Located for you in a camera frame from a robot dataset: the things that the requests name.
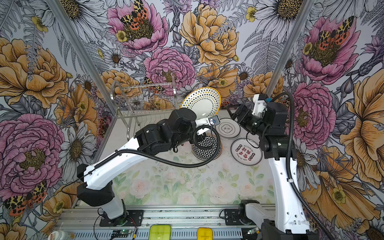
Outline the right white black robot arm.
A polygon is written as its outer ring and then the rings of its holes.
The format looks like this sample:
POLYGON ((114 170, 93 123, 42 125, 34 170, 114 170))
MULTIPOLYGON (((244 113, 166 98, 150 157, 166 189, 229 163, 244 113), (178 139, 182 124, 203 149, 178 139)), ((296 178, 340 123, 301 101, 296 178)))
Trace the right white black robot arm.
POLYGON ((261 228, 263 240, 317 240, 318 234, 311 231, 306 219, 304 198, 297 188, 296 150, 294 146, 293 96, 287 107, 264 94, 253 96, 254 107, 239 105, 233 113, 227 110, 232 120, 236 121, 249 134, 259 137, 259 148, 268 160, 274 178, 275 217, 257 209, 256 204, 242 201, 246 220, 254 222, 261 228))

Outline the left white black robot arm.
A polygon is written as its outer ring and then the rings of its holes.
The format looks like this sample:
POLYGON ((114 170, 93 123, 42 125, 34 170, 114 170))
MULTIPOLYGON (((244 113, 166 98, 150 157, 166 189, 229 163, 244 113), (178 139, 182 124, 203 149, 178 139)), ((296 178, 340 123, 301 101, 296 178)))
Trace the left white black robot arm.
POLYGON ((151 159, 169 166, 192 169, 207 165, 218 155, 221 139, 215 126, 220 124, 218 116, 198 119, 190 109, 173 110, 167 119, 149 124, 135 133, 128 142, 105 159, 93 165, 81 164, 77 168, 77 197, 89 206, 101 208, 115 224, 128 218, 126 206, 113 190, 113 179, 137 163, 151 159), (211 130, 217 136, 214 154, 206 161, 196 164, 181 164, 158 157, 159 153, 172 150, 186 142, 199 146, 211 130))

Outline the plain white plate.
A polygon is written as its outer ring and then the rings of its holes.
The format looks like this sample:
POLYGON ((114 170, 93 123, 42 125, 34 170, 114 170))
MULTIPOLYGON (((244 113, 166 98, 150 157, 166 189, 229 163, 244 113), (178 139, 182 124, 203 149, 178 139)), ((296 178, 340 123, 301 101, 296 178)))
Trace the plain white plate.
POLYGON ((231 145, 231 155, 240 164, 254 166, 263 159, 263 152, 253 140, 246 138, 235 140, 231 145))

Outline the chrome wire dish rack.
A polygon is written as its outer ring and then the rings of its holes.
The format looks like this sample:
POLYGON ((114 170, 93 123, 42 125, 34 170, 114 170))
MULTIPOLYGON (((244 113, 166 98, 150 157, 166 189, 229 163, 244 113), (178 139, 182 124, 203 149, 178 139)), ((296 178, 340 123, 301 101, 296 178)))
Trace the chrome wire dish rack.
POLYGON ((127 139, 147 124, 166 118, 179 108, 174 77, 170 82, 152 83, 149 79, 140 85, 123 85, 115 80, 110 88, 110 98, 118 104, 117 117, 127 129, 127 139))

